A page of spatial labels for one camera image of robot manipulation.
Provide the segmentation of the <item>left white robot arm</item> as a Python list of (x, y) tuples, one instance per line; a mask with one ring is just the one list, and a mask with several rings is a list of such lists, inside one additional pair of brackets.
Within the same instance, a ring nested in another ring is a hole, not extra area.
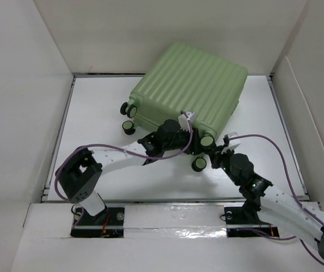
[(54, 189), (63, 200), (79, 205), (82, 219), (103, 224), (110, 213), (95, 187), (103, 174), (202, 153), (198, 128), (189, 118), (166, 120), (158, 129), (124, 147), (87, 144), (71, 153), (55, 173)]

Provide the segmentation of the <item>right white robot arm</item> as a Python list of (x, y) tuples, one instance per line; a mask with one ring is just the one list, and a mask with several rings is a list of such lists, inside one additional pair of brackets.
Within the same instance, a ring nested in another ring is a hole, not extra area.
[(207, 152), (212, 168), (222, 169), (245, 198), (242, 216), (289, 231), (324, 260), (324, 211), (304, 204), (257, 174), (248, 156), (226, 146)]

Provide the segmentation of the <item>green hard-shell suitcase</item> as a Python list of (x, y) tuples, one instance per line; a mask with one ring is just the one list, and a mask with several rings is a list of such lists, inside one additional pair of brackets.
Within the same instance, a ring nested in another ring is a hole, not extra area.
[(171, 44), (122, 103), (128, 116), (125, 134), (140, 126), (150, 133), (166, 120), (176, 120), (181, 111), (195, 112), (192, 125), (198, 128), (203, 152), (218, 146), (216, 141), (234, 113), (248, 71), (237, 63), (191, 45)]

